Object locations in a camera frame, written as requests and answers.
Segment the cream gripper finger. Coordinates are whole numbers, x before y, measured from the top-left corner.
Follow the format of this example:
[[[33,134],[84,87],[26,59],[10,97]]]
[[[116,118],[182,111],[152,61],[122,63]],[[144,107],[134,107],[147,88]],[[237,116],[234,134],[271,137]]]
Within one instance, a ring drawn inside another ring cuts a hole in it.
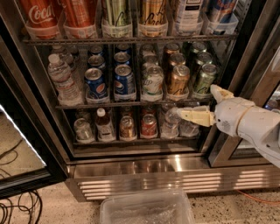
[[[223,100],[230,99],[234,97],[234,94],[230,91],[219,87],[217,85],[212,84],[210,87],[210,92],[213,95],[213,98],[216,100],[217,103],[222,102]]]
[[[200,126],[210,127],[215,124],[214,112],[211,112],[208,106],[178,108],[177,114],[181,119]]]

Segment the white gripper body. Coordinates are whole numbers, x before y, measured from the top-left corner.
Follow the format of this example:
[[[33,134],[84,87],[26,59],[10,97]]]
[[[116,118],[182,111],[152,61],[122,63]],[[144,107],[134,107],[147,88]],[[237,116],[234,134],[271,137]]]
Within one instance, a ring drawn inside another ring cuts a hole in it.
[[[237,128],[243,115],[255,104],[241,97],[234,97],[219,102],[215,107],[215,120],[217,128],[230,135],[237,136]]]

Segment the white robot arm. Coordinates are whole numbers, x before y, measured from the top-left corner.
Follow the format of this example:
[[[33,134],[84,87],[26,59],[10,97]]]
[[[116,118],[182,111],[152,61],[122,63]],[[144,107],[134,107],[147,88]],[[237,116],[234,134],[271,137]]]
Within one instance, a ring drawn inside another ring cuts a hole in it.
[[[280,167],[280,114],[214,84],[210,92],[217,102],[214,112],[208,106],[198,106],[177,108],[177,115],[205,127],[215,124],[219,131],[247,140],[265,159]]]

